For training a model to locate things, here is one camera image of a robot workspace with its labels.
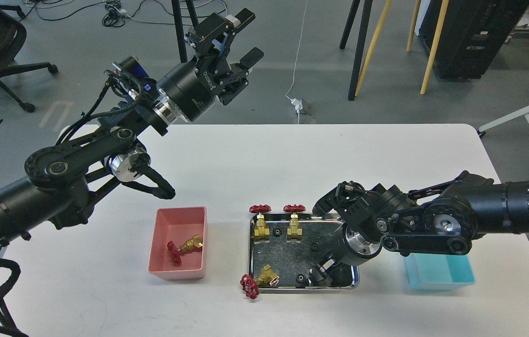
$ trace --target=gray floor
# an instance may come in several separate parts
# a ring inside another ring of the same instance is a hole
[[[0,2],[20,4],[17,0]],[[235,40],[229,60],[239,59],[253,46],[262,49],[265,58],[250,75],[248,88],[232,104],[215,105],[197,123],[296,123],[293,106],[284,94],[292,84],[306,1],[227,2],[230,13],[247,7],[257,16]],[[138,3],[123,1],[123,6],[133,11]],[[40,13],[48,18],[62,17],[85,4],[77,0],[66,6],[42,9]],[[369,36],[382,4],[374,2]],[[427,95],[419,95],[427,53],[418,41],[412,52],[406,53],[412,2],[401,1],[394,3],[387,18],[361,95],[349,102],[347,92],[356,28],[348,47],[344,51],[338,48],[349,7],[347,0],[308,2],[296,80],[289,94],[303,97],[314,105],[312,117],[302,118],[302,122],[465,123],[478,127],[528,105],[529,40],[520,39],[502,47],[482,79],[439,81],[432,78]],[[155,2],[146,2],[142,8],[137,16],[141,20],[172,22],[172,17],[162,12]],[[220,3],[214,1],[199,8],[198,14],[220,8]],[[49,61],[60,72],[53,76],[41,70],[5,79],[37,109],[32,114],[25,113],[0,91],[0,187],[22,177],[25,158],[41,147],[52,145],[62,126],[71,124],[81,111],[89,109],[104,83],[102,72],[111,68],[111,62],[128,55],[137,56],[156,79],[178,63],[173,26],[128,21],[122,28],[105,28],[100,24],[104,13],[102,6],[95,6],[63,21],[42,21],[36,13],[23,21],[28,40],[16,60],[20,64]],[[117,101],[114,95],[107,96],[101,107],[106,111]],[[491,129],[483,144],[502,181],[529,179],[529,126],[525,119]]]

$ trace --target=pink plastic bin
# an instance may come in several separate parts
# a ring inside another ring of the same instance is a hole
[[[167,243],[179,247],[196,234],[204,239],[202,251],[181,255],[181,265],[173,262]],[[206,248],[206,207],[158,209],[148,272],[162,279],[203,278]]]

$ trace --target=blue plastic bin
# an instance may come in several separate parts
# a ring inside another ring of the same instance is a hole
[[[454,290],[475,284],[466,255],[410,254],[404,261],[414,289]]]

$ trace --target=tape mark on floor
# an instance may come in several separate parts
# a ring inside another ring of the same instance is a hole
[[[60,113],[60,118],[53,127],[53,130],[55,130],[56,132],[61,130],[61,127],[65,122],[65,118],[67,118],[67,115],[71,111],[71,108],[73,107],[74,103],[75,102],[72,101],[56,101],[52,103],[52,105],[50,105],[50,108],[46,112],[46,115],[44,115],[44,118],[42,118],[42,121],[40,121],[40,124],[38,124],[38,126],[40,128],[44,128],[44,126],[46,126],[46,124],[48,123],[50,117],[52,117],[53,113]]]

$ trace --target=chair wheel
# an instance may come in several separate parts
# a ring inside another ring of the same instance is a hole
[[[29,113],[32,113],[36,109],[36,107],[31,103],[23,103],[21,104],[21,107],[23,108],[25,112],[29,112]]]

